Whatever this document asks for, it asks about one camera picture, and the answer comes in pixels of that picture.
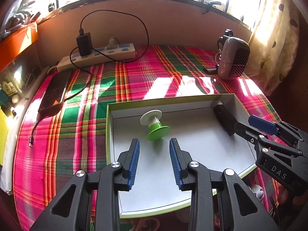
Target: polka dot curtain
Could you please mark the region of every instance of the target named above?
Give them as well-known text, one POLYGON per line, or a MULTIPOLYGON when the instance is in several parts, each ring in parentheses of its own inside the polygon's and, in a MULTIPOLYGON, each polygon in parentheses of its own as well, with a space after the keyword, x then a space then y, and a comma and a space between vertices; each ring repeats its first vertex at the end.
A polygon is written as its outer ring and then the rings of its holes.
POLYGON ((265 0, 249 42, 245 73, 271 95, 291 70, 299 40, 299 10, 292 0, 265 0))

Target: socket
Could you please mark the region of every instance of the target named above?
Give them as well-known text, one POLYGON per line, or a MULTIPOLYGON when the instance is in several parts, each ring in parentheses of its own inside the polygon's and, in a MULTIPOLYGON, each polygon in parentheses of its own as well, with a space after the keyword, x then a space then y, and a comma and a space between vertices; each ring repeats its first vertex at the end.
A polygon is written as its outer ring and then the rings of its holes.
MULTIPOLYGON (((107 47, 101 47, 97 48, 96 50, 118 61, 134 59, 136 57, 136 50, 132 43, 117 45, 116 49, 107 49, 107 47)), ((92 50, 92 53, 86 56, 80 56, 79 53, 73 54, 72 61, 79 68, 83 68, 104 62, 110 62, 112 60, 92 50)), ((70 62, 69 56, 63 57, 57 65, 59 72, 75 68, 76 67, 70 62)))

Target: silver screw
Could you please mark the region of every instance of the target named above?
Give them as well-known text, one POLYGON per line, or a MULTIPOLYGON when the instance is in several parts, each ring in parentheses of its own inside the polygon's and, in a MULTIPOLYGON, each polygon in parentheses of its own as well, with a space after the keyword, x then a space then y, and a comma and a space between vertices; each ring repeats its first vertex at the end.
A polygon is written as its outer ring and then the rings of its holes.
POLYGON ((119 167, 121 165, 121 163, 119 163, 118 161, 114 161, 113 163, 111 163, 112 167, 119 167))
POLYGON ((82 176, 85 175, 85 172, 84 172, 83 170, 79 170, 79 171, 76 172, 76 175, 77 175, 78 177, 82 177, 82 176))
POLYGON ((190 166, 191 167, 198 167, 199 166, 199 163, 197 161, 191 161, 190 162, 190 166))
POLYGON ((234 171, 233 171, 232 169, 230 169, 230 168, 226 169, 225 172, 226 172, 226 174, 229 175, 229 176, 234 175, 234 171))

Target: green and white spool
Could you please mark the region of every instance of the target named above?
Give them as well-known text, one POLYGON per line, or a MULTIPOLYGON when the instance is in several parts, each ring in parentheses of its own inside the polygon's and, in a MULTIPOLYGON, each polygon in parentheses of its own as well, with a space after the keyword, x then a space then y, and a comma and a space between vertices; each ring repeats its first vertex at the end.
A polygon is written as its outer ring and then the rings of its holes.
POLYGON ((160 110, 151 110, 146 112, 140 118, 141 125, 148 126, 150 133, 147 135, 149 141, 154 141, 163 138, 166 136, 169 131, 169 126, 162 126, 159 119, 161 118, 162 113, 160 110))

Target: plaid tablecloth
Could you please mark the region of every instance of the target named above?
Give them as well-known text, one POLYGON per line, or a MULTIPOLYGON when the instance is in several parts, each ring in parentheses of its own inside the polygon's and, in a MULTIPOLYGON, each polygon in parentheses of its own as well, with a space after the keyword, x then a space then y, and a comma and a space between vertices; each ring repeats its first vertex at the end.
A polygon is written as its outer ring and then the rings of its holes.
MULTIPOLYGON (((144 49, 144 46, 136 46, 137 55, 144 49)), ((29 230, 76 171, 93 172, 106 165, 108 103, 235 93, 251 115, 269 121, 278 120, 269 101, 245 75, 226 82, 217 76, 207 77, 202 72, 204 67, 215 66, 214 55, 214 52, 190 47, 152 45, 140 60, 133 63, 113 62, 88 67, 93 73, 90 86, 66 101, 56 116, 44 119, 38 125, 31 149, 28 147, 29 137, 40 100, 52 77, 48 76, 28 109, 15 152, 13 193, 23 229, 29 230)), ((88 79, 88 74, 75 70, 67 97, 79 91, 88 79)), ((259 169, 250 174, 250 181, 265 189, 263 204, 269 210, 268 196, 277 198, 278 183, 259 169)))

